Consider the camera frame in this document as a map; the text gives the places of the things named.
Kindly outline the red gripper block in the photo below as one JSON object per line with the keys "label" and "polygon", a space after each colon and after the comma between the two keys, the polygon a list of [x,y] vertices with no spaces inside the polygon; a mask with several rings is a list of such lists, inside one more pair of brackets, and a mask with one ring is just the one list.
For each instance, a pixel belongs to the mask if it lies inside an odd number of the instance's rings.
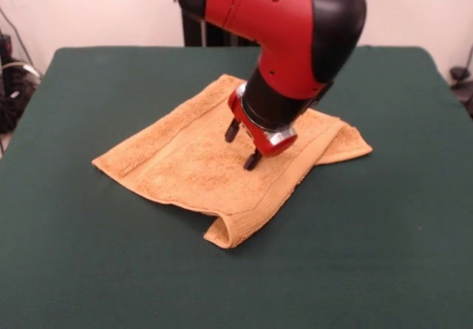
{"label": "red gripper block", "polygon": [[255,146],[254,152],[247,158],[243,168],[252,171],[257,167],[262,157],[274,157],[290,148],[295,143],[298,135],[291,125],[270,130],[252,121],[243,109],[246,86],[246,83],[240,84],[228,98],[228,107],[234,118],[225,133],[225,142],[232,143],[239,133],[239,128],[243,127]]}

